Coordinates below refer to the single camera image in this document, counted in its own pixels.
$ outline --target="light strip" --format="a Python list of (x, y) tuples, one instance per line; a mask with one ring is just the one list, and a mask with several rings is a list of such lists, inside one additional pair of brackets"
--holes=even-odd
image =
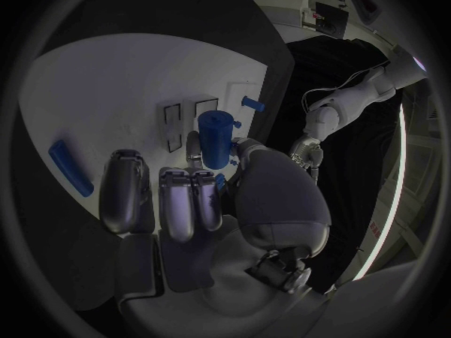
[(399, 155), (399, 171), (398, 171), (398, 181), (396, 182), (395, 188), (395, 196), (393, 197), (392, 207), (389, 211), (389, 216), (386, 220), (386, 224), (383, 226), (383, 230), (380, 233), (379, 240), (376, 242), (376, 245), (373, 248), (370, 256), (368, 257), (363, 267), (357, 273), (356, 277), (353, 280), (361, 279), (370, 269), (370, 266), (373, 264), (377, 255), (382, 248), (382, 245), (385, 242), (385, 239), (389, 235), (390, 228), (392, 227), (393, 221), (395, 220), (396, 210), (398, 210), (399, 200), (401, 198), (402, 185), (404, 182), (404, 172), (406, 169), (406, 150), (407, 150), (407, 135), (406, 135), (406, 127), (404, 121), (404, 111), (402, 110), (402, 105), (399, 110), (399, 130), (401, 133), (401, 153)]

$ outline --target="blue handle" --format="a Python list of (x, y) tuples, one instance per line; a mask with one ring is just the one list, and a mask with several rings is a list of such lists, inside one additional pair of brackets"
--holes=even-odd
[(58, 140), (49, 149), (50, 157), (69, 182), (82, 196), (89, 197), (94, 192), (94, 185), (85, 177), (63, 140)]
[(241, 106), (250, 107), (254, 110), (259, 111), (260, 113), (265, 109), (265, 105), (263, 103), (249, 99), (247, 96), (245, 96), (241, 101)]

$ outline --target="blue cylinder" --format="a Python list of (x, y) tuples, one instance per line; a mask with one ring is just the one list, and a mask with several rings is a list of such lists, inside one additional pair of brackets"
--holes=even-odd
[(229, 163), (232, 147), (233, 116), (221, 110), (202, 113), (198, 118), (202, 161), (210, 169), (222, 169)]
[(89, 197), (94, 191), (94, 185), (86, 178), (75, 160), (72, 158), (65, 142), (58, 140), (49, 149), (50, 157), (69, 182), (84, 197)]
[(260, 103), (257, 100), (249, 99), (247, 96), (245, 96), (241, 101), (241, 106), (250, 107), (254, 110), (259, 111), (260, 113), (265, 109), (265, 105), (263, 103)]

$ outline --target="white panel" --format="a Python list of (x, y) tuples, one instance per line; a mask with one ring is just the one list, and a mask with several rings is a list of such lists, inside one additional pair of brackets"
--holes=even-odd
[[(185, 149), (170, 154), (162, 148), (157, 104), (216, 97), (219, 109), (243, 123), (239, 135), (247, 136), (254, 110), (242, 109), (241, 99), (259, 99), (265, 73), (260, 62), (200, 41), (151, 34), (100, 36), (39, 57), (20, 94), (20, 109), (46, 166), (95, 217), (110, 154), (116, 149), (139, 151), (150, 168), (158, 216), (159, 169), (186, 167), (186, 159)], [(47, 153), (61, 138), (95, 186), (88, 198), (81, 197)], [(226, 167), (225, 177), (235, 170)]]

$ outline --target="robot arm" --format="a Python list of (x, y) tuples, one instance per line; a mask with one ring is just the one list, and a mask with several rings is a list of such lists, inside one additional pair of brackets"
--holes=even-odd
[(388, 100), (395, 95), (396, 89), (423, 78), (425, 72), (411, 55), (405, 53), (386, 68), (371, 69), (360, 84), (337, 89), (310, 105), (304, 135), (293, 144), (291, 158), (304, 169), (311, 167), (311, 175), (317, 181), (318, 168), (322, 162), (322, 141), (359, 118), (368, 105)]

